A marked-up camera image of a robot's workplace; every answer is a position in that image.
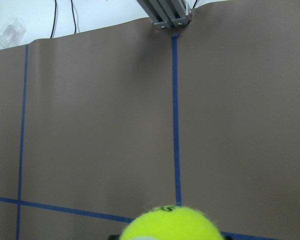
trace white wall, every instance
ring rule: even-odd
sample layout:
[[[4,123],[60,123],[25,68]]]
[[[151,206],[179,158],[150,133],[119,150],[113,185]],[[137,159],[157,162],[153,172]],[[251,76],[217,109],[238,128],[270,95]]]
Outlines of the white wall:
[[[199,0],[196,7],[217,1],[220,0]],[[195,0],[188,2],[193,6]],[[73,5],[80,32],[147,17],[137,0],[73,0]],[[57,0],[57,6],[54,37],[73,34],[75,28],[71,1]],[[0,0],[0,30],[4,30],[11,19],[17,18],[26,29],[18,45],[50,38],[54,11],[54,0]]]

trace plastic bag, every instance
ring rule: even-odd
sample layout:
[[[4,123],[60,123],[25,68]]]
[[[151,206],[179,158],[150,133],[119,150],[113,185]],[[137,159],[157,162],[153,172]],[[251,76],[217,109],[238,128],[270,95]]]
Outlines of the plastic bag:
[[[17,18],[11,22],[0,32],[0,45],[4,49],[17,46],[27,31]]]

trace yellow tennis ball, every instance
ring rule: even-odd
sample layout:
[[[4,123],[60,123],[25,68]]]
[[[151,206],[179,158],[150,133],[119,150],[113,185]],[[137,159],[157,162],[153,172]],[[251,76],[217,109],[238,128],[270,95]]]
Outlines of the yellow tennis ball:
[[[120,240],[224,240],[204,214],[185,206],[161,206],[131,222]]]

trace blue tape line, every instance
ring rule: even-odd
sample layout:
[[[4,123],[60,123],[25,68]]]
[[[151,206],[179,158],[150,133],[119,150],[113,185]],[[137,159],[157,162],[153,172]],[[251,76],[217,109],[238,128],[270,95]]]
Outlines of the blue tape line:
[[[16,199],[11,199],[11,198],[1,197],[1,196],[0,196],[0,202],[9,203],[9,204],[18,204],[18,200]]]
[[[179,111],[178,111],[178,36],[171,37],[172,42],[172,101],[173,101],[173,153],[174,153],[174,181],[175,201],[182,205],[179,151]]]
[[[23,99],[22,99],[22,117],[21,117],[21,134],[20,134],[20,155],[19,155],[19,176],[18,176],[18,199],[17,199],[17,210],[16,210],[16,231],[15,231],[15,239],[16,240],[19,240],[19,235],[20,235],[22,163],[23,163],[23,156],[24,156],[24,132],[25,132],[25,116],[26,116],[28,53],[29,53],[29,45],[27,44],[27,45],[25,45],[25,57],[24,57]]]
[[[243,235],[243,234],[224,232],[224,231],[222,231],[221,234],[224,235],[224,236],[230,236],[230,237],[233,238],[233,240],[277,240],[277,239],[274,239],[274,238]]]
[[[98,219],[106,219],[116,222],[123,222],[123,223],[131,223],[134,219],[128,218],[124,216],[116,216],[111,214],[104,214],[99,212],[93,212],[93,211],[85,211],[85,210],[79,210],[74,208],[68,208],[68,207],[62,207],[62,206],[54,206],[54,205],[48,205],[48,204],[42,204],[42,203],[36,203],[36,202],[30,202],[30,201],[20,201],[21,205],[28,206],[28,207],[34,207],[39,209],[46,209],[51,211],[57,211],[57,212],[63,212],[68,214],[76,214],[76,215],[82,215],[92,218],[98,218]]]

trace wire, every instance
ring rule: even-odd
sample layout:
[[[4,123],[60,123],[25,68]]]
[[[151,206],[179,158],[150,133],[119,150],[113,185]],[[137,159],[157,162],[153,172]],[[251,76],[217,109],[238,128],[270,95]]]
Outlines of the wire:
[[[194,9],[194,8],[196,7],[196,5],[197,5],[197,2],[198,2],[198,0],[195,0],[195,2],[194,2],[194,4],[193,4],[193,8],[192,8],[192,9]]]
[[[56,14],[57,14],[57,0],[54,0],[54,18],[53,18],[53,26],[52,26],[51,36],[50,36],[51,39],[55,30]]]
[[[73,16],[73,22],[74,22],[74,34],[77,33],[77,25],[76,25],[76,19],[75,19],[75,13],[74,13],[74,3],[71,0],[71,9],[72,9],[72,16]]]

